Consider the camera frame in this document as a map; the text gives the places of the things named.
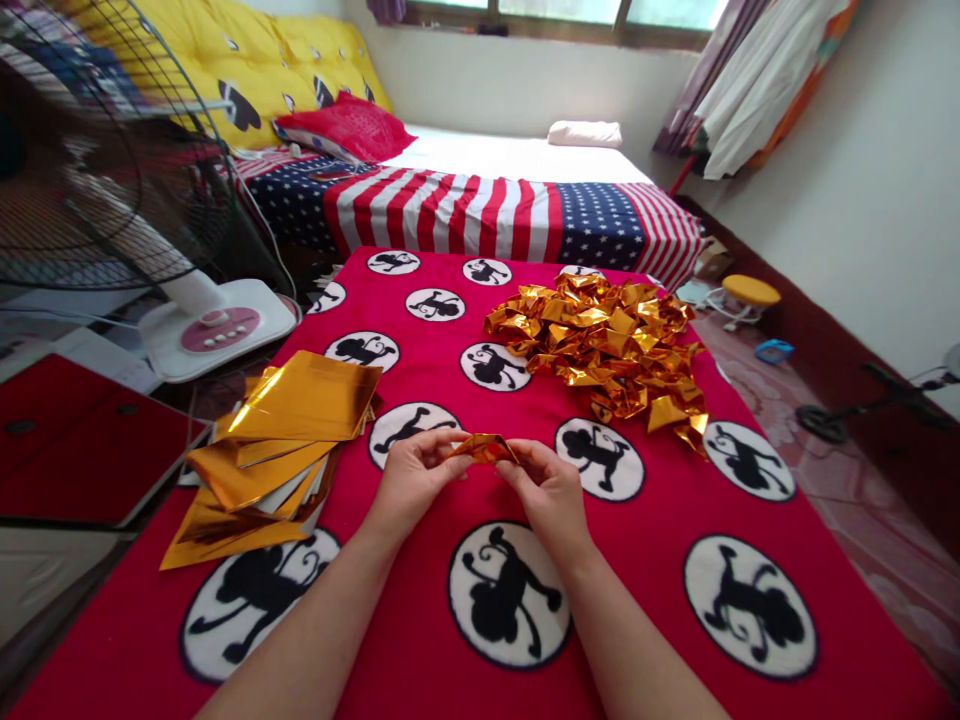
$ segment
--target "white bedsheet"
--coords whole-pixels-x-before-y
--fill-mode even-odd
[[[389,167],[533,182],[653,181],[619,150],[550,145],[546,138],[513,138],[407,125],[417,139]]]

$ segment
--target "red blanket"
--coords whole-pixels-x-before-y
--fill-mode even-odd
[[[13,717],[189,717],[356,530],[389,446],[449,424],[535,438],[582,468],[597,545],[731,716],[952,717],[709,353],[694,360],[715,420],[705,462],[669,431],[597,426],[483,334],[518,284],[557,271],[359,249],[276,359],[389,367],[384,412],[343,453],[314,537],[159,573],[193,494],[176,490]],[[340,717],[602,714],[556,569],[513,491],[472,468],[400,552]]]

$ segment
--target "window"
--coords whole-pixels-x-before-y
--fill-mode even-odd
[[[701,50],[727,0],[436,0],[405,22],[488,34]]]

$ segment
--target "american flag bedsheet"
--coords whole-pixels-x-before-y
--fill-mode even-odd
[[[632,270],[669,291],[705,245],[655,185],[550,183],[351,166],[285,148],[237,164],[278,241],[347,257],[363,245]],[[258,222],[251,198],[240,193]]]

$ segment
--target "black stand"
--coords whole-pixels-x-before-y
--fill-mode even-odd
[[[863,369],[869,372],[876,380],[887,388],[887,396],[871,403],[854,405],[853,407],[836,412],[830,412],[816,405],[804,405],[797,408],[797,421],[800,426],[824,442],[832,445],[842,445],[850,433],[844,423],[848,417],[864,415],[866,413],[883,410],[892,405],[905,405],[921,416],[921,420],[942,430],[950,429],[953,423],[936,410],[923,402],[924,394],[940,388],[960,383],[960,378],[949,372],[944,373],[938,380],[928,380],[920,385],[911,385],[902,382],[889,372],[873,363],[867,363]]]

